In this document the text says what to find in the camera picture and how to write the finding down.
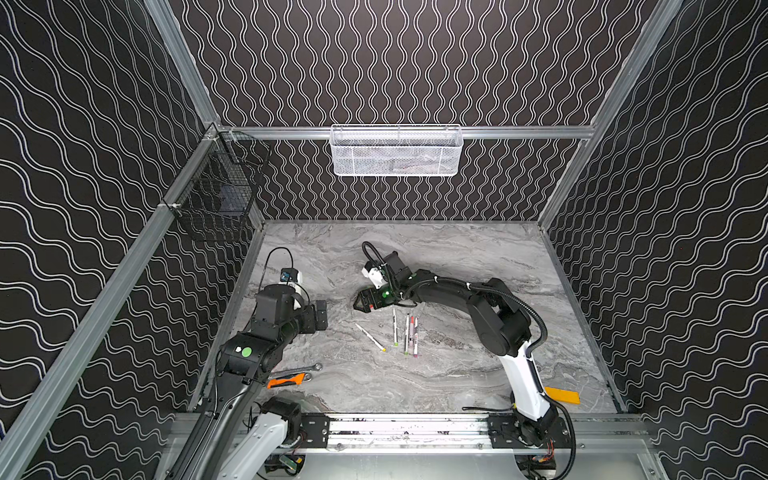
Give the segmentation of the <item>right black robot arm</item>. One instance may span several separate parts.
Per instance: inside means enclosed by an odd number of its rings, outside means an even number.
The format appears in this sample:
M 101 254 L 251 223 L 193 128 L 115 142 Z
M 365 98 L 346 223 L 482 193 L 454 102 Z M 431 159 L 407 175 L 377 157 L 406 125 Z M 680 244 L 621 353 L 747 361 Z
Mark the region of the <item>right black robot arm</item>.
M 575 441 L 572 418 L 546 392 L 533 357 L 547 340 L 548 329 L 541 316 L 502 280 L 468 282 L 425 269 L 411 271 L 396 252 L 368 259 L 362 275 L 372 286 L 357 293 L 357 311 L 370 313 L 410 301 L 415 305 L 436 303 L 469 315 L 483 347 L 501 362 L 511 387 L 507 411 L 517 421 L 523 444 L 548 446 L 554 442 L 555 432 Z

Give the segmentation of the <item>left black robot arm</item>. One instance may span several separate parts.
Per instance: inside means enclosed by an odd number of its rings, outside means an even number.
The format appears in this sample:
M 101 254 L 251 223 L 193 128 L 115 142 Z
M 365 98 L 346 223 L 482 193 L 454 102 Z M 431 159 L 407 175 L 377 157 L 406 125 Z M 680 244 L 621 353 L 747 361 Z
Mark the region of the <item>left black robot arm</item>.
M 205 408 L 165 477 L 213 479 L 246 411 L 266 388 L 287 346 L 300 334 L 327 327 L 327 302 L 310 300 L 301 286 L 281 283 L 260 290 L 248 328 L 220 348 Z

